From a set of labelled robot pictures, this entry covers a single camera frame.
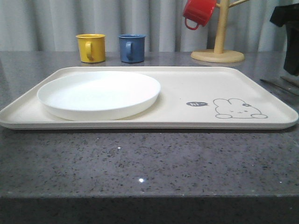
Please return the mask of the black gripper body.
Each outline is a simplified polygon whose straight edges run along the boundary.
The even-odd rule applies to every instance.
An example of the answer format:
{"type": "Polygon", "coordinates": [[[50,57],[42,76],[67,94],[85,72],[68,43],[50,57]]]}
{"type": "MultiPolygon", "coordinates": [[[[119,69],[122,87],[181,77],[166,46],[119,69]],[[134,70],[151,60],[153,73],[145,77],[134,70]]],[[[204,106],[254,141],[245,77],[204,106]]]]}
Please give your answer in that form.
{"type": "Polygon", "coordinates": [[[299,6],[277,6],[270,22],[278,27],[285,26],[287,49],[284,69],[291,75],[299,75],[299,6]]]}

